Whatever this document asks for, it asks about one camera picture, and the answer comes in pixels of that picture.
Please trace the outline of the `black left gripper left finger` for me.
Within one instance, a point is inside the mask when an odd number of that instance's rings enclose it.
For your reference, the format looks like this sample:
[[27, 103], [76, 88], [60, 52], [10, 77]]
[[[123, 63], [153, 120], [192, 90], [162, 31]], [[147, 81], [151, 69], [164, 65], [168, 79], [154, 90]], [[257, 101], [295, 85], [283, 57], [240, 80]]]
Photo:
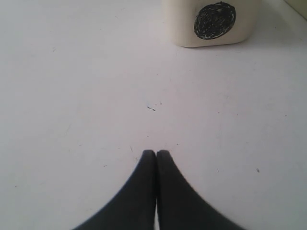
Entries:
[[153, 230], [156, 207], [156, 154], [145, 150], [123, 187], [77, 230]]

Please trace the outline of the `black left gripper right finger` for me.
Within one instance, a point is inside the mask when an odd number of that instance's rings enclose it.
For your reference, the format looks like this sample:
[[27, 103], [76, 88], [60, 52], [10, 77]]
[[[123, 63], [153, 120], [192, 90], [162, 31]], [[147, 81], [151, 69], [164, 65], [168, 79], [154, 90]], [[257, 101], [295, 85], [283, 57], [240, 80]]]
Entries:
[[241, 230], [190, 186], [167, 150], [157, 152], [157, 213], [161, 230]]

